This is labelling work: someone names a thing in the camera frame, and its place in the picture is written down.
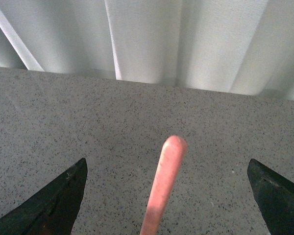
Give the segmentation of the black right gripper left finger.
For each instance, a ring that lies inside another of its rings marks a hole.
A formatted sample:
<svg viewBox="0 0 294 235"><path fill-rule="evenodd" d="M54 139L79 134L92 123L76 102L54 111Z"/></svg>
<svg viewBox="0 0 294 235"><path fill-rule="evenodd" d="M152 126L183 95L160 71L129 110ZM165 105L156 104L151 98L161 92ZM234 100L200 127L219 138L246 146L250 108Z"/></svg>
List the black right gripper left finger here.
<svg viewBox="0 0 294 235"><path fill-rule="evenodd" d="M87 162L82 158L0 218L0 235L71 234L83 200L87 173Z"/></svg>

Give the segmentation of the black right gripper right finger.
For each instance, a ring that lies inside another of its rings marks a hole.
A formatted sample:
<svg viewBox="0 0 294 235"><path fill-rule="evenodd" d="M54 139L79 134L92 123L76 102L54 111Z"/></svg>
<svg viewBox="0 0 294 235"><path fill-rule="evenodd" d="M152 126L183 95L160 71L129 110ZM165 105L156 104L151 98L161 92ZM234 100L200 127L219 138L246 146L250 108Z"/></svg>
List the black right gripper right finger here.
<svg viewBox="0 0 294 235"><path fill-rule="evenodd" d="M254 199L271 235L294 235L294 183L251 159L247 168Z"/></svg>

